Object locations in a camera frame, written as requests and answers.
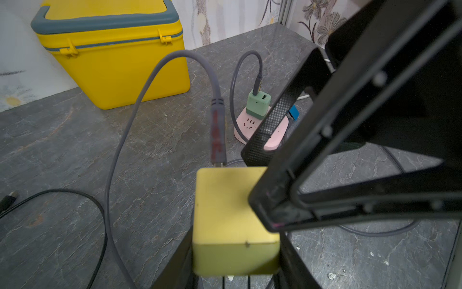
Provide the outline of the green USB wall charger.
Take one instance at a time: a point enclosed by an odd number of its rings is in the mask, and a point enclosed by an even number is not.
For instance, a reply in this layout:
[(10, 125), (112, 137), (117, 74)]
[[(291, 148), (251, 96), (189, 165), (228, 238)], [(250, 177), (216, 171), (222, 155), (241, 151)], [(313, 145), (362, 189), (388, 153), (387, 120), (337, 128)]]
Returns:
[(249, 93), (246, 105), (246, 113), (256, 119), (263, 120), (269, 110), (271, 95), (258, 91), (256, 95)]

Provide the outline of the yellow USB wall charger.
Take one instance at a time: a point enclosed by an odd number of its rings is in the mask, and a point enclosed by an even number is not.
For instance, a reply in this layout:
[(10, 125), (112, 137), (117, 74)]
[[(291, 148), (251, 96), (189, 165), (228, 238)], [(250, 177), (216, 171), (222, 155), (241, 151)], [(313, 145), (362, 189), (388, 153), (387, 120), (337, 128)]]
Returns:
[(192, 228), (192, 270), (201, 277), (272, 275), (280, 236), (266, 230), (249, 195), (266, 167), (198, 170)]

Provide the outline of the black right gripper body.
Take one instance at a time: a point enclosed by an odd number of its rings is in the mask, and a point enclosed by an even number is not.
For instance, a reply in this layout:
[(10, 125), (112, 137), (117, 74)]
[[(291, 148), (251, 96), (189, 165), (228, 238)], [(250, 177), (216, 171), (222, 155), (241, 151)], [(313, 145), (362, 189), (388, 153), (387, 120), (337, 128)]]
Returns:
[(375, 143), (462, 163), (462, 4), (371, 1), (328, 39), (316, 155)]

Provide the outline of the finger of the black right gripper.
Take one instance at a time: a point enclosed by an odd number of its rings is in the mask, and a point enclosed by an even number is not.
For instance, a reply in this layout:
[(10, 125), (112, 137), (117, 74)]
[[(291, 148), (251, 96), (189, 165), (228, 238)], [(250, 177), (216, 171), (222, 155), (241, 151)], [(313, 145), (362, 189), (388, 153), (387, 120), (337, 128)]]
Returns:
[(300, 193), (300, 167), (272, 164), (249, 195), (270, 232), (381, 219), (459, 219), (462, 157), (438, 166), (312, 193)]
[(268, 166), (273, 153), (264, 149), (265, 144), (276, 131), (297, 98), (306, 89), (316, 97), (332, 76), (324, 61), (321, 50), (315, 48), (297, 67), (282, 93), (276, 99), (267, 116), (251, 136), (241, 152), (241, 157), (247, 166)]

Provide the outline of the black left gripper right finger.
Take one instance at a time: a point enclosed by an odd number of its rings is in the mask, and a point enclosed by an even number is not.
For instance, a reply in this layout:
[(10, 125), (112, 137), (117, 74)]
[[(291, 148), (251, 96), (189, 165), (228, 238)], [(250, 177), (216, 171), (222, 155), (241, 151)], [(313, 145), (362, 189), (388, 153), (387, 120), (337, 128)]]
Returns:
[(285, 233), (280, 234), (278, 289), (321, 289)]

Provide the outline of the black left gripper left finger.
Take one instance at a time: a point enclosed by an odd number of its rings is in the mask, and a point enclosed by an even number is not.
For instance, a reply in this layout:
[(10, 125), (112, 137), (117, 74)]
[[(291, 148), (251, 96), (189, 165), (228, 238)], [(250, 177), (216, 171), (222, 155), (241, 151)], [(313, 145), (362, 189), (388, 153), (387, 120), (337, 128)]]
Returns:
[(194, 289), (195, 274), (193, 273), (193, 228), (191, 227), (180, 242), (177, 250), (153, 282), (151, 289)]

